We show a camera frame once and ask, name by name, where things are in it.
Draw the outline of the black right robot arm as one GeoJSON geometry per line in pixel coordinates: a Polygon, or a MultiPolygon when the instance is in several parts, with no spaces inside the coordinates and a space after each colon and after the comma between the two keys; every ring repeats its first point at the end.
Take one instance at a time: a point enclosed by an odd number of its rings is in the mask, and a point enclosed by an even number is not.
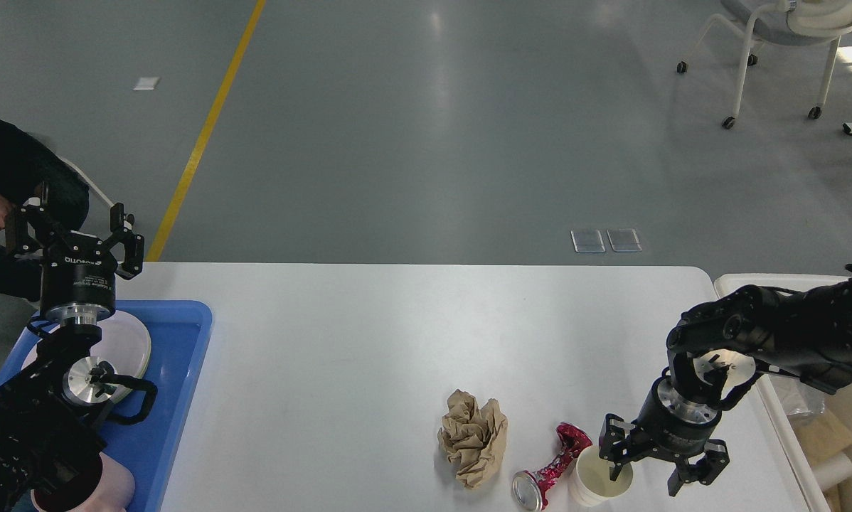
{"type": "Polygon", "coordinates": [[[745,285],[684,312],[637,418],[605,416],[598,445],[608,479],[656,458],[674,464],[670,496],[688,483],[709,485],[730,460],[712,433],[762,375],[827,395],[851,385],[852,263],[846,271],[846,281],[805,292],[745,285]]]}

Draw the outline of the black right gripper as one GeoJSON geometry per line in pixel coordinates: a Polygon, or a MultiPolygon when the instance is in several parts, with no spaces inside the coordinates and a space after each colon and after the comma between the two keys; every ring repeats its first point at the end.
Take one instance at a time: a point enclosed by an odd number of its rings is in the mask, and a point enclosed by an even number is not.
{"type": "Polygon", "coordinates": [[[710,438],[721,417],[712,406],[679,395],[669,377],[657,378],[635,421],[616,414],[604,417],[599,458],[610,464],[608,479],[618,480],[632,462],[656,458],[674,462],[667,483],[671,498],[686,484],[710,485],[730,462],[725,441],[710,438]],[[699,460],[689,462],[699,454],[699,460]]]}

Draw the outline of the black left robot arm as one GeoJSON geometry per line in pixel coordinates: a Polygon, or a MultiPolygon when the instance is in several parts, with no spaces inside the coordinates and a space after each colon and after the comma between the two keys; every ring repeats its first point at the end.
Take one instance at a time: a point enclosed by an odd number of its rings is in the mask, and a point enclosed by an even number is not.
{"type": "Polygon", "coordinates": [[[12,254],[42,249],[41,301],[28,327],[36,359],[0,385],[0,511],[26,491],[71,508],[95,498],[109,479],[99,434],[104,422],[134,425],[149,417],[157,386],[95,357],[99,323],[116,308],[116,279],[142,270],[144,239],[121,203],[102,240],[64,227],[49,211],[49,188],[29,198],[12,223],[12,254]]]}

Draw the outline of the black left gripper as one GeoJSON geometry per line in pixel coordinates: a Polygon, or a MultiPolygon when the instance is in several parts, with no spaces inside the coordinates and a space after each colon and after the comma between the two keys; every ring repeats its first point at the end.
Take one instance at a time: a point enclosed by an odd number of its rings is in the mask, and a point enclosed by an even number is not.
{"type": "Polygon", "coordinates": [[[6,226],[7,252],[42,265],[40,314],[57,324],[97,324],[116,314],[116,275],[130,281],[142,272],[144,237],[124,204],[110,208],[110,236],[101,240],[68,229],[53,216],[49,187],[13,210],[6,226]],[[123,260],[112,249],[121,245],[123,260]]]}

